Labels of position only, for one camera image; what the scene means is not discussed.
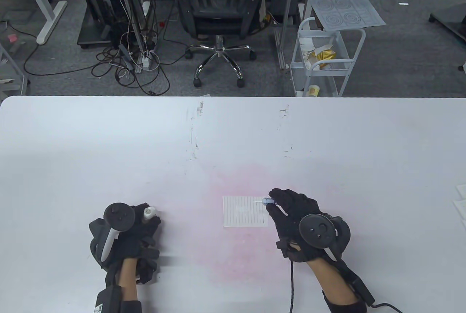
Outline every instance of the office chair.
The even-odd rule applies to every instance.
[[[251,31],[260,27],[258,10],[262,0],[175,0],[183,28],[191,37],[215,35],[215,45],[191,45],[186,49],[185,58],[193,58],[195,51],[211,52],[194,73],[195,87],[202,85],[199,78],[205,66],[216,56],[223,57],[231,65],[238,78],[236,85],[244,87],[243,73],[239,65],[228,55],[229,51],[248,50],[250,60],[256,53],[249,45],[224,46],[224,35],[238,35],[244,39]]]

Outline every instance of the chair base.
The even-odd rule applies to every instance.
[[[206,46],[206,45],[191,45],[186,48],[185,57],[187,59],[193,58],[193,52],[196,51],[209,51],[212,52],[208,58],[206,58],[201,64],[198,65],[196,71],[194,72],[194,81],[193,84],[195,87],[201,87],[202,82],[199,78],[201,72],[205,68],[205,66],[213,60],[215,57],[223,57],[226,62],[233,68],[236,77],[238,80],[236,81],[236,85],[238,87],[244,87],[245,82],[243,78],[243,73],[241,72],[241,68],[239,65],[228,55],[228,51],[236,51],[236,50],[249,50],[249,59],[255,60],[256,53],[249,45],[240,45],[240,46],[233,46],[233,47],[225,47],[223,45],[223,36],[216,35],[215,36],[215,46]]]

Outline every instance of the desk frame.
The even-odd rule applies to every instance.
[[[47,19],[47,22],[45,22],[44,26],[42,27],[42,30],[37,35],[36,39],[39,45],[44,45],[47,42],[53,30],[55,29],[58,20],[63,15],[63,12],[65,11],[68,2],[65,0],[59,1],[57,2],[55,8],[52,9],[52,6],[48,2],[48,0],[35,1],[37,2],[37,5],[39,5],[39,8],[45,16],[45,19]]]

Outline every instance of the white cart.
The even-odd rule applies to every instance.
[[[305,97],[310,85],[318,85],[321,88],[320,94],[341,97],[359,56],[359,52],[361,52],[364,40],[366,40],[366,31],[364,29],[354,29],[361,33],[361,39],[359,40],[354,56],[350,58],[340,32],[326,32],[320,29],[303,29],[303,26],[312,20],[316,19],[314,17],[306,18],[299,25],[295,51],[293,52],[293,58],[291,60],[291,79],[295,86],[296,96]],[[310,44],[313,44],[314,47],[333,44],[332,50],[336,52],[336,58],[333,60],[320,60],[310,65],[309,62],[304,61],[304,53],[309,51],[305,50],[306,45]],[[335,76],[345,77],[340,91],[336,88]]]

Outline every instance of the target sheet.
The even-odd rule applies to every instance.
[[[369,0],[309,0],[309,3],[327,32],[386,24]]]

